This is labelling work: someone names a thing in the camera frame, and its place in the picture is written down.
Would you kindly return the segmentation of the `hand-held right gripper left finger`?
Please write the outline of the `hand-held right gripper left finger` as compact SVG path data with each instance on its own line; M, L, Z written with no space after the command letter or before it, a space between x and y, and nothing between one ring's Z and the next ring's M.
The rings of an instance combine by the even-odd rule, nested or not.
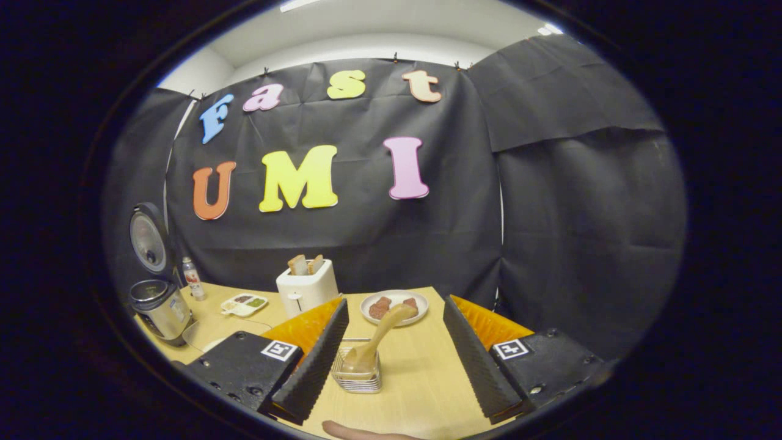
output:
M348 324L347 300L335 298L260 336L233 332L183 370L252 411L302 425L318 401Z

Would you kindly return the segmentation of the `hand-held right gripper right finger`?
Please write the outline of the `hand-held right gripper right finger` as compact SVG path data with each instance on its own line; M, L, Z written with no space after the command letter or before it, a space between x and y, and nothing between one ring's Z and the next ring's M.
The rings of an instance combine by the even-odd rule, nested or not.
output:
M533 332L463 298L445 298L442 320L492 424L562 399L604 370L599 356L559 329Z

